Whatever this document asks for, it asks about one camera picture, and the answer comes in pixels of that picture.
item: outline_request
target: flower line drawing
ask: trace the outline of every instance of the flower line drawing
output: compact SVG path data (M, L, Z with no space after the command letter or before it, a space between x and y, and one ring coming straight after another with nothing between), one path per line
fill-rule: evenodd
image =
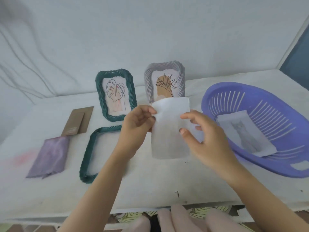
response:
M126 109L126 97L125 97L125 86L123 83L118 83L114 79L110 79L106 84L106 93L107 96L114 102L118 101L117 106L121 107L120 99L124 98L124 106Z
M174 85L176 85L177 81L176 81L176 79L171 80L172 75L173 74L171 74L171 75L168 74L168 76L167 76L167 75L164 74L164 76L158 77L157 84L154 84L154 85L160 86L160 87L166 89L171 94L171 96L174 97L172 89L177 88L177 87L174 86Z

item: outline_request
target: purple basket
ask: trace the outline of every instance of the purple basket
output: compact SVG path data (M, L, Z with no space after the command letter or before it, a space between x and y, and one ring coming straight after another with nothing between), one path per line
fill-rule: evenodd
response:
M203 113L213 120L217 115L247 110L253 123L278 152L258 157L229 140L235 153L279 175L291 178L309 176L309 169L297 170L291 166L309 161L309 121L272 93L255 86L221 82L207 89L201 107Z

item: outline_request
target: person's left hand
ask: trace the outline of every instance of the person's left hand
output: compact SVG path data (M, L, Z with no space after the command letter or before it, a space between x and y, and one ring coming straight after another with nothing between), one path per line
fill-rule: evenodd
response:
M156 110L148 105L138 105L123 120L118 143L113 154L129 161L145 140L155 123Z

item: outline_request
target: folded cloth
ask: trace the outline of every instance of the folded cloth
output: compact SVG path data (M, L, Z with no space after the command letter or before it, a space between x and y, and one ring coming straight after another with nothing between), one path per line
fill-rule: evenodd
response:
M26 178L46 178L64 170L70 138L46 139Z

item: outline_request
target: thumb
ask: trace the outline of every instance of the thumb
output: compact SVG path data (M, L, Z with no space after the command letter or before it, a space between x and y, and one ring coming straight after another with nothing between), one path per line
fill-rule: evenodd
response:
M149 129L154 125L154 123L155 117L151 116L139 128L147 133Z
M196 152L197 149L201 146L201 144L196 140L196 138L192 135L192 133L184 128L179 130L181 136L183 137L184 141L188 144L189 148Z

